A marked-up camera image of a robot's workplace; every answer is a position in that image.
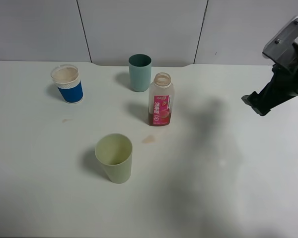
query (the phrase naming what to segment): bottle label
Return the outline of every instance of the bottle label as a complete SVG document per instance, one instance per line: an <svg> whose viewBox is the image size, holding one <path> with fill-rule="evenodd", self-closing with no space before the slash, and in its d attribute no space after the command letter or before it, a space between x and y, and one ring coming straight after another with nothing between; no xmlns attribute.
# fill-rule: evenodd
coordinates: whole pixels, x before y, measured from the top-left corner
<svg viewBox="0 0 298 238"><path fill-rule="evenodd" d="M170 121L171 96L155 96L153 99L153 124L165 125Z"/></svg>

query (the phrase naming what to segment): plastic bottle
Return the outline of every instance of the plastic bottle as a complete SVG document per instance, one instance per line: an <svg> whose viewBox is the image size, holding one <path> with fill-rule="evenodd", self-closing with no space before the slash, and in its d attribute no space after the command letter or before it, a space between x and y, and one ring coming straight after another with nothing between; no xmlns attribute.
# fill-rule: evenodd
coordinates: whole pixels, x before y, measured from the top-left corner
<svg viewBox="0 0 298 238"><path fill-rule="evenodd" d="M169 125L174 99L174 86L167 73L158 73L149 88L149 125Z"/></svg>

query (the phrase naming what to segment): screw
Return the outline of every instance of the screw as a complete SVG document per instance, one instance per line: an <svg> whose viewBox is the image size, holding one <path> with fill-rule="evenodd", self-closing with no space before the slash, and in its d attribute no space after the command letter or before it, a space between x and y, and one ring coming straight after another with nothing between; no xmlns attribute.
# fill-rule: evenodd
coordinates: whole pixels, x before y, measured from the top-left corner
<svg viewBox="0 0 298 238"><path fill-rule="evenodd" d="M297 19L296 21L294 21L294 24L295 24L295 25L298 25L298 19Z"/></svg>

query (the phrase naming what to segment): light green cup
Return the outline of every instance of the light green cup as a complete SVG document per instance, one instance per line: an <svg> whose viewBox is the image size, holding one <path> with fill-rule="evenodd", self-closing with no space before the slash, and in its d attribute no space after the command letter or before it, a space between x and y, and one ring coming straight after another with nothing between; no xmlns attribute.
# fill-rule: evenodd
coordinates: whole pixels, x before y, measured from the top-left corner
<svg viewBox="0 0 298 238"><path fill-rule="evenodd" d="M129 58L130 85L136 92L144 92L150 86L151 58L138 54Z"/></svg>
<svg viewBox="0 0 298 238"><path fill-rule="evenodd" d="M122 134L110 134L95 146L96 158L114 183L124 183L131 175L133 145Z"/></svg>

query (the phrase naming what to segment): white wall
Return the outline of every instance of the white wall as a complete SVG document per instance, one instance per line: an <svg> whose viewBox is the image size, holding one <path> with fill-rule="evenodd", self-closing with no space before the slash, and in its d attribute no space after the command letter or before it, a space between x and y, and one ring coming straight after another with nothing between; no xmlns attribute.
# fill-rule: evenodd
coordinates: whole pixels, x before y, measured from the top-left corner
<svg viewBox="0 0 298 238"><path fill-rule="evenodd" d="M148 54L153 65L193 63L206 0L79 0L92 62L128 65Z"/></svg>
<svg viewBox="0 0 298 238"><path fill-rule="evenodd" d="M271 65L262 50L295 15L298 0L209 0L195 63Z"/></svg>
<svg viewBox="0 0 298 238"><path fill-rule="evenodd" d="M75 0L0 0L0 60L90 61Z"/></svg>

